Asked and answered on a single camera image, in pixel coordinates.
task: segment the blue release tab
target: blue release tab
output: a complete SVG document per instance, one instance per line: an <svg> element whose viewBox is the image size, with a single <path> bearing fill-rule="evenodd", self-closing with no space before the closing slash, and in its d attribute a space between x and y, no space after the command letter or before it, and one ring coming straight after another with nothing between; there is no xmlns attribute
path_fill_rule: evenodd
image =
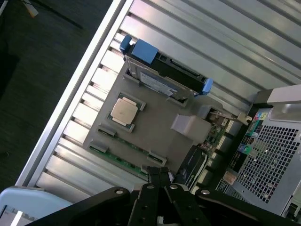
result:
<svg viewBox="0 0 301 226"><path fill-rule="evenodd" d="M202 95L207 95L210 92L212 84L213 79L206 79L202 90Z"/></svg>
<svg viewBox="0 0 301 226"><path fill-rule="evenodd" d="M119 49L121 50L121 52L126 52L128 50L128 48L130 47L130 41L132 40L132 37L130 35L126 35L124 37L124 39L122 40Z"/></svg>
<svg viewBox="0 0 301 226"><path fill-rule="evenodd" d="M152 61L155 59L156 54L158 53L158 49L156 47L153 47L151 44L139 39L137 43L135 44L135 47L132 51L132 54L151 64Z"/></svg>

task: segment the gray floor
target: gray floor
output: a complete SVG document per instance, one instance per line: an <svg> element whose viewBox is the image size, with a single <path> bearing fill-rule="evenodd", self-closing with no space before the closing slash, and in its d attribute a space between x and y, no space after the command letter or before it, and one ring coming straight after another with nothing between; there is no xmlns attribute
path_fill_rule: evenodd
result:
<svg viewBox="0 0 301 226"><path fill-rule="evenodd" d="M81 24L81 30L37 8L31 18L22 2L6 8L9 53L20 61L0 100L0 191L14 185L111 0L42 0Z"/></svg>

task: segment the metal screw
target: metal screw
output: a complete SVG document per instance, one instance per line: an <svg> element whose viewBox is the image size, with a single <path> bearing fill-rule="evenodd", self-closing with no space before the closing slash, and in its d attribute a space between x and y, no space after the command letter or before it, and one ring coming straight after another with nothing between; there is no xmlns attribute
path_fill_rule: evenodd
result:
<svg viewBox="0 0 301 226"><path fill-rule="evenodd" d="M171 189L177 189L177 188L178 188L177 185L170 185L169 187L170 187Z"/></svg>
<svg viewBox="0 0 301 226"><path fill-rule="evenodd" d="M202 194L210 194L210 191L208 191L208 190L202 190L201 193Z"/></svg>

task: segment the metal frame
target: metal frame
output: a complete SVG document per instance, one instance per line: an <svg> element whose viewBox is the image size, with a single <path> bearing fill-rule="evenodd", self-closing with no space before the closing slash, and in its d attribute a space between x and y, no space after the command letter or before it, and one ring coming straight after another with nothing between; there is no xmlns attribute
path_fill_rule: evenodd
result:
<svg viewBox="0 0 301 226"><path fill-rule="evenodd" d="M114 0L16 182L35 186L133 0Z"/></svg>

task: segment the black mounting arm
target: black mounting arm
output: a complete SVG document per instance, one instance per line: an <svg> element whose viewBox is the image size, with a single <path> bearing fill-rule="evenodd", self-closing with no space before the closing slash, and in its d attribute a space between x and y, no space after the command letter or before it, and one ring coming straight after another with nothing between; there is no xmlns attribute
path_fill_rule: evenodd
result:
<svg viewBox="0 0 301 226"><path fill-rule="evenodd" d="M29 226L298 225L217 191L172 184L168 168L148 167L149 183L131 193L113 187L34 221Z"/></svg>

